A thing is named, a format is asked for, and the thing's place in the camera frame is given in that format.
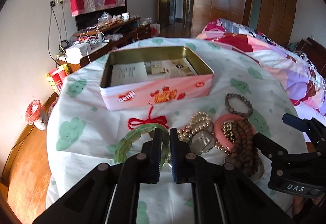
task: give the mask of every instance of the wooden headboard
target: wooden headboard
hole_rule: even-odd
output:
[[[324,46],[308,37],[306,40],[301,40],[295,50],[306,53],[319,74],[326,78],[326,48]]]

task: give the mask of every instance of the pink tin box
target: pink tin box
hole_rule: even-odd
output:
[[[213,77],[188,47],[125,49],[109,54],[100,91],[106,107],[115,111],[207,96]]]

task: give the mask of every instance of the white box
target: white box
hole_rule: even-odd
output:
[[[78,59],[82,58],[92,51],[88,42],[82,44],[74,44],[66,49],[66,54],[69,58]]]

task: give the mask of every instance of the pink bangle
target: pink bangle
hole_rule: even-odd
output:
[[[220,116],[214,123],[214,132],[216,139],[220,142],[220,144],[228,151],[231,151],[234,144],[232,144],[230,141],[228,141],[225,137],[225,135],[222,132],[222,126],[224,122],[227,121],[238,121],[243,120],[244,117],[240,115],[235,114],[224,114]],[[251,126],[252,134],[256,134],[256,131],[254,130],[253,126]]]

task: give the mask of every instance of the bed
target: bed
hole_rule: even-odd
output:
[[[215,72],[208,96],[156,104],[152,117],[164,115],[170,128],[183,127],[198,111],[208,112],[216,120],[228,112],[225,95],[228,92],[239,93],[250,100],[255,109],[249,120],[256,131],[282,145],[289,153],[307,152],[303,134],[282,122],[284,113],[296,113],[280,81],[247,54],[234,52],[226,48],[227,44],[200,39],[152,38],[124,48],[146,46],[187,46]],[[113,112],[106,109],[99,90],[106,60],[107,55],[69,75],[62,87],[62,95],[51,113],[47,129],[47,151],[52,177],[47,193],[47,207],[99,163],[114,165],[112,151],[129,131],[128,119],[147,118],[150,106]],[[235,107],[240,106],[241,102],[235,104]],[[57,150],[60,138],[71,135],[76,129],[80,136],[78,140],[64,150]],[[142,144],[148,140],[149,135],[142,136],[132,145],[127,157],[140,152]],[[225,153],[213,148],[202,154],[202,157],[209,162],[223,164]],[[265,173],[256,183],[257,186],[290,214],[293,197],[267,187],[271,162],[262,155],[260,157]],[[193,223],[192,207],[190,184],[174,184],[171,169],[164,165],[159,184],[141,185],[137,223]]]
[[[291,52],[263,33],[225,19],[208,23],[197,38],[251,57],[280,81],[300,118],[314,117],[326,125],[326,49],[321,44],[307,38]]]

